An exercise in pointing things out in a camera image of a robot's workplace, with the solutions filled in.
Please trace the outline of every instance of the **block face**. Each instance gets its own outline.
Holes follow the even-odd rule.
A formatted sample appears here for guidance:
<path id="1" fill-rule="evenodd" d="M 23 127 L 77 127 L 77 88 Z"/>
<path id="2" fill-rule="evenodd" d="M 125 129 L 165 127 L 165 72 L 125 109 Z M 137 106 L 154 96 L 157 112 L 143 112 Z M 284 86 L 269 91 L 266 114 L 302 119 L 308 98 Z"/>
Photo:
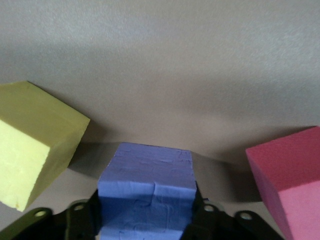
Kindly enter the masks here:
<path id="1" fill-rule="evenodd" d="M 272 182 L 267 179 L 262 170 L 257 167 L 254 161 L 251 160 L 249 163 L 264 205 L 269 210 L 273 219 L 286 238 L 292 239 L 292 233 L 290 231 L 288 219 L 284 217 L 286 216 L 286 213 L 283 208 L 280 193 L 278 193 Z"/>
<path id="2" fill-rule="evenodd" d="M 1 121 L 0 133 L 0 200 L 22 211 L 50 148 Z"/>
<path id="3" fill-rule="evenodd" d="M 0 201 L 28 207 L 67 168 L 89 121 L 27 81 L 0 85 Z"/>
<path id="4" fill-rule="evenodd" d="M 179 239 L 191 222 L 196 193 L 191 153 L 122 143 L 98 181 L 98 193 L 101 239 Z"/>
<path id="5" fill-rule="evenodd" d="M 320 127 L 249 148 L 246 153 L 278 191 L 317 181 Z"/>
<path id="6" fill-rule="evenodd" d="M 283 190 L 279 193 L 292 238 L 319 240 L 320 181 Z"/>
<path id="7" fill-rule="evenodd" d="M 47 146 L 73 131 L 85 131 L 89 123 L 86 116 L 27 81 L 0 85 L 0 120 Z"/>

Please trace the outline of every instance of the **foam block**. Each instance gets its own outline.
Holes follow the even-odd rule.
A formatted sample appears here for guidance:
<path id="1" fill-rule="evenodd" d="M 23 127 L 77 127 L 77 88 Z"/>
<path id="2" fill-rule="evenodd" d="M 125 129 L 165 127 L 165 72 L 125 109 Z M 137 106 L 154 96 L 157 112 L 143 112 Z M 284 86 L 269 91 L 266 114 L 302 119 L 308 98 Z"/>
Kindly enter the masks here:
<path id="1" fill-rule="evenodd" d="M 0 201 L 27 208 L 67 168 L 89 121 L 27 81 L 0 85 Z"/>
<path id="2" fill-rule="evenodd" d="M 320 127 L 246 150 L 261 198 L 287 240 L 320 239 Z"/>
<path id="3" fill-rule="evenodd" d="M 180 239 L 196 190 L 190 151 L 120 144 L 98 181 L 101 239 Z"/>

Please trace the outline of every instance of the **blue foam block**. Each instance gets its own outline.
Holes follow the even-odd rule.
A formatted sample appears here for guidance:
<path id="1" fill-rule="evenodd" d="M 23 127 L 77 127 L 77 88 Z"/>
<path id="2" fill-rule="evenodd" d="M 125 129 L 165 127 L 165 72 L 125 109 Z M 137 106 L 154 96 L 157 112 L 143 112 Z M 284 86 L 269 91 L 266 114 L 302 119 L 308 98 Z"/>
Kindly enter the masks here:
<path id="1" fill-rule="evenodd" d="M 178 240 L 196 194 L 188 150 L 121 143 L 98 181 L 101 240 Z"/>

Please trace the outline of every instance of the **white wall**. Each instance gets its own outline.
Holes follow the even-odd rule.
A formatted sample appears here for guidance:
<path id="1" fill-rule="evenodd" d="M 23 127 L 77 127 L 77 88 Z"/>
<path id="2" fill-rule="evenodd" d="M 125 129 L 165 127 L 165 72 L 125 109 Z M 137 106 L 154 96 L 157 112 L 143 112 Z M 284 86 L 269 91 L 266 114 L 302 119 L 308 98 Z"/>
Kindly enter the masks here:
<path id="1" fill-rule="evenodd" d="M 92 119 L 85 142 L 237 161 L 320 122 L 318 0 L 2 1 L 0 56 L 0 83 Z"/>

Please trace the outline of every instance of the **pink cube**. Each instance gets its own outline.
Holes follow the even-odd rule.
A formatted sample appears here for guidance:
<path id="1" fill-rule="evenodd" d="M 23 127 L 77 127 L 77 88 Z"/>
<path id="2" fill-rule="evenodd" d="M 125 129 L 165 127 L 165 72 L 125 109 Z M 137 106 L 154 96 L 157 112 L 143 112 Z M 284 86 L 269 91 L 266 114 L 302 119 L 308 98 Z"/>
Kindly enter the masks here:
<path id="1" fill-rule="evenodd" d="M 320 240 L 320 127 L 246 150 L 261 198 L 288 240 Z"/>

